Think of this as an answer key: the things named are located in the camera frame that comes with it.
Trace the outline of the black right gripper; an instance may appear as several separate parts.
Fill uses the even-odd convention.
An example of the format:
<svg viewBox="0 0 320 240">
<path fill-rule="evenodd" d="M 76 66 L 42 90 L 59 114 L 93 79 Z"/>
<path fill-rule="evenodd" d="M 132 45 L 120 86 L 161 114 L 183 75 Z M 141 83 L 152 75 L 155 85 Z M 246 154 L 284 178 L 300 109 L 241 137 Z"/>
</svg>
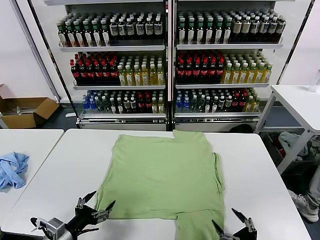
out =
<svg viewBox="0 0 320 240">
<path fill-rule="evenodd" d="M 258 232 L 256 231 L 254 222 L 251 217 L 247 218 L 245 215 L 235 210 L 231 209 L 233 213 L 240 219 L 242 223 L 245 224 L 247 228 L 242 228 L 238 232 L 232 234 L 224 233 L 220 226 L 212 219 L 211 222 L 215 227 L 216 232 L 218 233 L 221 240 L 233 240 L 234 237 L 239 238 L 240 240 L 257 240 Z"/>
</svg>

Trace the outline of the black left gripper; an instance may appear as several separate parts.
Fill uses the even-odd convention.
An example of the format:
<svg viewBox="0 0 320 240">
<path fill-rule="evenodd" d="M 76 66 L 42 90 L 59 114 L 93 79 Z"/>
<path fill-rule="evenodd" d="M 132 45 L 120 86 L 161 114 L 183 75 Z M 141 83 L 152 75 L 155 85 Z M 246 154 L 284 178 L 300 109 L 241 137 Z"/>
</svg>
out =
<svg viewBox="0 0 320 240">
<path fill-rule="evenodd" d="M 99 228 L 85 229 L 87 225 L 96 225 L 97 222 L 104 222 L 109 219 L 110 213 L 116 203 L 114 200 L 106 209 L 96 211 L 95 209 L 85 205 L 97 191 L 88 193 L 84 197 L 80 197 L 75 207 L 75 216 L 66 224 L 66 229 L 71 235 L 82 235 L 84 233 L 97 231 Z"/>
</svg>

